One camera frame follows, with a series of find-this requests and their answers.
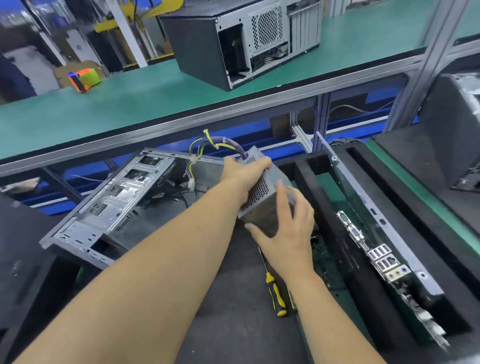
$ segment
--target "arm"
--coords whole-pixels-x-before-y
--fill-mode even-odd
[[[25,350],[26,363],[173,363],[263,170],[225,159],[221,182],[93,280]]]
[[[313,270],[310,246],[313,208],[300,191],[292,188],[290,192],[295,198],[293,218],[285,186],[278,181],[276,203],[279,228],[274,238],[267,238],[252,224],[245,227],[287,283],[297,304],[314,361],[317,364],[384,364]]]

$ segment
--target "white cable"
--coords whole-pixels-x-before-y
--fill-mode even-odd
[[[351,109],[354,109],[354,110],[356,110],[356,111],[363,112],[364,114],[369,114],[369,113],[372,113],[372,112],[380,111],[380,110],[383,109],[384,107],[386,107],[386,106],[388,106],[388,105],[390,105],[390,104],[393,104],[394,101],[395,101],[395,100],[390,101],[389,103],[383,105],[381,108],[378,108],[377,110],[373,110],[373,111],[365,111],[365,110],[356,108],[355,106],[351,106],[351,105],[338,105],[338,106],[335,106],[333,109],[331,109],[330,112],[328,113],[328,115],[330,115],[333,111],[335,111],[336,109],[339,109],[339,108],[351,108]]]
[[[94,180],[94,179],[92,179],[92,178],[87,178],[87,177],[84,177],[84,176],[79,176],[78,174],[67,174],[67,176],[73,176],[73,177],[83,178],[84,180],[87,180],[87,181],[103,182],[103,180]]]

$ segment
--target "screwdriver handle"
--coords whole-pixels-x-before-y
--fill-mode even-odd
[[[270,291],[270,295],[272,296],[273,301],[273,308],[276,312],[278,317],[284,317],[287,315],[287,305],[283,301],[282,297],[280,296],[280,291],[278,290],[278,286],[275,283],[275,278],[267,272],[266,274],[268,290]]]

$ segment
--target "person's right hand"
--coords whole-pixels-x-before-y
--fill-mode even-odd
[[[314,226],[313,208],[299,190],[290,188],[290,193],[295,199],[293,217],[285,185],[279,180],[276,187],[278,232],[275,237],[268,238],[257,226],[245,224],[270,265],[287,285],[314,272],[310,245]]]

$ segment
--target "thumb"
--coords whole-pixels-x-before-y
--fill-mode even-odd
[[[268,238],[263,231],[261,231],[258,226],[253,224],[247,223],[245,224],[245,228],[252,234],[252,237],[255,239],[257,244],[263,250],[263,248],[268,244],[270,238]]]

